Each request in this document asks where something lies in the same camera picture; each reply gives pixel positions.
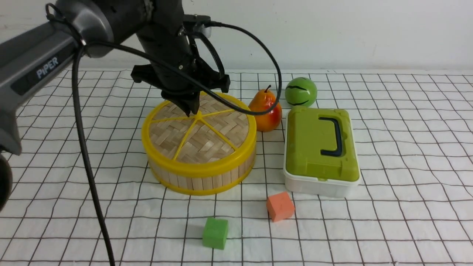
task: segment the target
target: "black cable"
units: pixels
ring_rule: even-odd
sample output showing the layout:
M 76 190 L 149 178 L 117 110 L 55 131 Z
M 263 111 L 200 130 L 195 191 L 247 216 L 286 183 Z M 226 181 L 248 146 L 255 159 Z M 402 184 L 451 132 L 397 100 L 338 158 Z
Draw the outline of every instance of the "black cable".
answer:
M 275 100 L 275 102 L 273 103 L 273 105 L 271 107 L 269 107 L 265 111 L 254 112 L 254 111 L 248 111 L 247 109 L 243 109 L 239 106 L 236 106 L 233 103 L 228 102 L 224 98 L 220 97 L 217 93 L 215 93 L 214 91 L 212 91 L 208 87 L 202 85 L 200 82 L 196 81 L 194 78 L 190 77 L 189 75 L 183 73 L 179 69 L 173 67 L 172 65 L 166 63 L 165 61 L 153 58 L 150 55 L 148 55 L 147 53 L 144 53 L 140 50 L 136 50 L 134 48 L 127 47 L 127 46 L 124 46 L 124 45 L 121 45 L 121 44 L 114 44 L 114 43 L 111 43 L 111 42 L 102 42 L 102 41 L 91 42 L 91 43 L 87 44 L 87 46 L 88 47 L 91 47 L 91 46 L 105 46 L 105 47 L 109 47 L 109 48 L 113 48 L 113 49 L 116 49 L 116 50 L 132 53 L 134 55 L 143 57 L 144 59 L 149 60 L 150 62 L 155 63 L 157 65 L 160 65 L 162 67 L 165 67 L 166 69 L 173 72 L 174 74 L 181 76 L 183 79 L 185 79 L 188 82 L 192 83 L 195 87 L 198 87 L 198 88 L 202 89 L 207 94 L 209 94 L 210 96 L 212 96 L 214 99 L 216 99 L 218 102 L 224 104 L 225 106 L 227 106 L 227 107 L 229 107 L 229 108 L 231 108 L 231 109 L 233 109 L 237 112 L 246 114 L 246 115 L 265 115 L 265 114 L 269 113 L 270 111 L 272 111 L 277 106 L 277 104 L 279 103 L 279 99 L 281 97 L 281 88 L 282 88 L 281 70 L 279 69 L 279 66 L 276 63 L 276 60 L 271 55 L 271 52 L 269 52 L 269 50 L 267 51 L 267 53 L 268 53 L 268 55 L 270 55 L 271 59 L 273 60 L 274 65 L 276 66 L 276 70 L 278 72 L 278 80 L 279 80 L 278 93 L 276 95 L 276 100 Z
M 215 50 L 215 47 L 213 47 L 209 39 L 201 32 L 192 33 L 192 36 L 199 38 L 207 47 L 207 50 L 209 50 L 209 53 L 211 54 L 213 60 L 215 61 L 215 64 L 217 65 L 217 69 L 219 70 L 219 76 L 220 78 L 222 78 L 225 75 L 225 68 L 223 67 L 222 60 L 220 59 L 217 50 Z
M 104 236 L 105 247 L 107 249 L 110 266 L 115 266 L 112 244 L 110 242 L 110 237 L 108 236 L 104 215 L 102 214 L 102 209 L 100 208 L 100 201 L 98 199 L 97 188 L 94 181 L 94 173 L 92 172 L 92 166 L 90 165 L 90 159 L 87 151 L 86 138 L 84 135 L 84 126 L 82 124 L 82 115 L 80 113 L 78 72 L 79 62 L 84 52 L 85 47 L 82 46 L 76 53 L 74 57 L 74 63 L 72 65 L 72 100 L 74 102 L 74 113 L 76 116 L 77 135 L 79 136 L 80 151 L 82 153 L 82 159 L 84 160 L 84 167 L 86 169 L 87 179 L 89 182 L 90 194 L 92 195 L 92 201 L 94 202 L 98 223 L 100 224 L 100 230 L 102 231 L 102 235 Z

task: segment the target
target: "foam cube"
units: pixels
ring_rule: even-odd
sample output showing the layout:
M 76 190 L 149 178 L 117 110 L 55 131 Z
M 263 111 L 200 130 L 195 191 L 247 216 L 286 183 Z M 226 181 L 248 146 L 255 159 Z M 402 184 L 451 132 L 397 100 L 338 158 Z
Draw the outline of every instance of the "foam cube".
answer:
M 224 249 L 227 235 L 228 221 L 209 217 L 205 222 L 202 244 L 208 248 Z
M 290 218 L 296 210 L 287 192 L 269 196 L 266 207 L 273 222 Z

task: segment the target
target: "yellow plastic rim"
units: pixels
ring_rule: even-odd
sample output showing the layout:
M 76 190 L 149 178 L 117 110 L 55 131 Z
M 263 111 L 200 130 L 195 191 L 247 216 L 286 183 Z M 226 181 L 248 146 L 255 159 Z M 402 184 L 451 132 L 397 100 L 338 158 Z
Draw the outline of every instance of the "yellow plastic rim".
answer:
M 186 194 L 186 195 L 193 195 L 193 196 L 207 196 L 207 195 L 218 194 L 218 193 L 227 191 L 227 190 L 233 188 L 234 186 L 240 184 L 240 182 L 242 182 L 250 174 L 251 170 L 253 170 L 253 166 L 254 166 L 255 161 L 256 161 L 256 156 L 253 158 L 253 161 L 251 163 L 250 168 L 248 168 L 248 170 L 246 170 L 245 174 L 240 176 L 237 180 L 233 181 L 232 183 L 230 183 L 228 185 L 221 186 L 221 187 L 214 188 L 214 189 L 207 189 L 207 190 L 191 190 L 191 189 L 180 188 L 178 186 L 174 186 L 174 185 L 164 181 L 158 174 L 156 174 L 156 172 L 153 170 L 153 168 L 151 168 L 151 172 L 153 173 L 156 180 L 158 180 L 163 186 L 165 186 L 165 187 L 167 187 L 171 190 L 174 190 L 177 193 Z
M 219 92 L 217 92 L 217 94 L 221 96 L 222 98 L 235 103 L 239 107 L 249 110 L 249 108 L 242 101 L 236 99 L 235 97 L 226 95 L 223 93 L 219 93 Z M 219 112 L 209 113 L 209 114 L 204 114 L 204 115 L 202 115 L 199 112 L 198 114 L 193 115 L 191 117 L 173 117 L 173 118 L 153 120 L 156 114 L 164 106 L 170 103 L 171 103 L 170 101 L 164 101 L 163 103 L 158 105 L 156 108 L 154 108 L 150 112 L 150 114 L 146 117 L 143 123 L 143 128 L 141 130 L 141 139 L 142 139 L 146 154 L 148 155 L 149 159 L 151 159 L 154 163 L 156 163 L 161 168 L 173 174 L 183 176 L 183 177 L 202 178 L 202 177 L 217 176 L 217 175 L 226 173 L 228 171 L 231 171 L 232 169 L 235 169 L 241 164 L 243 164 L 252 155 L 253 151 L 255 150 L 256 148 L 256 120 L 253 116 L 251 115 L 246 116 L 248 119 L 248 135 L 246 136 L 245 141 L 240 145 L 240 147 L 236 148 L 233 144 L 231 144 L 231 142 L 229 142 L 229 140 L 225 136 L 223 136 L 220 132 L 216 131 L 212 126 L 210 126 L 207 122 L 205 122 L 205 120 L 203 120 L 203 118 L 205 118 L 206 116 L 217 115 L 223 112 L 236 112 L 236 111 L 224 110 L 224 111 L 219 111 Z M 187 130 L 187 133 L 182 139 L 181 145 L 179 146 L 179 149 L 176 151 L 176 155 L 174 156 L 174 158 L 169 159 L 166 156 L 159 153 L 154 148 L 153 144 L 151 143 L 151 139 L 149 137 L 149 127 L 153 123 L 159 123 L 159 122 L 169 121 L 169 120 L 181 120 L 181 119 L 194 119 L 194 122 Z M 197 121 L 201 121 L 204 124 L 206 124 L 206 126 L 208 126 L 212 131 L 214 131 L 218 136 L 220 136 L 223 141 L 227 142 L 232 148 L 234 148 L 234 152 L 230 154 L 229 156 L 226 156 L 225 158 L 222 158 L 220 160 L 213 161 L 210 163 L 188 164 L 188 163 L 182 163 L 182 162 L 176 161 L 175 158 L 177 157 L 177 154 L 179 153 L 180 148 L 185 143 L 186 138 L 189 135 L 189 132 L 192 130 L 192 127 L 197 123 Z

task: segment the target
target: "orange foam cube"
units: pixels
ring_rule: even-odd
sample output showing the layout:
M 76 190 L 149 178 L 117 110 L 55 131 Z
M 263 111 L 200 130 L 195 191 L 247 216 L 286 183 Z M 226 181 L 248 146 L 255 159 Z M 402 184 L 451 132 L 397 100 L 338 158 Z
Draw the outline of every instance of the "orange foam cube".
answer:
M 273 222 L 292 217 L 296 210 L 287 192 L 269 196 L 266 201 L 266 208 L 268 208 L 269 216 Z

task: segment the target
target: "white wall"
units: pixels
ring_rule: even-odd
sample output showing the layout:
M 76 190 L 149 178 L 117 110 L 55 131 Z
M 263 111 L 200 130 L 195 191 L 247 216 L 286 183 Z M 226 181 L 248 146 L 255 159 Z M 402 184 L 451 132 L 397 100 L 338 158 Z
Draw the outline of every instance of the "white wall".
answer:
M 257 35 L 283 69 L 473 69 L 473 0 L 183 1 L 187 13 Z M 47 2 L 0 0 L 0 42 L 45 22 Z M 227 69 L 272 68 L 264 51 L 239 32 L 215 28 L 210 40 Z M 140 48 L 134 36 L 125 44 Z M 144 62 L 112 52 L 81 66 Z

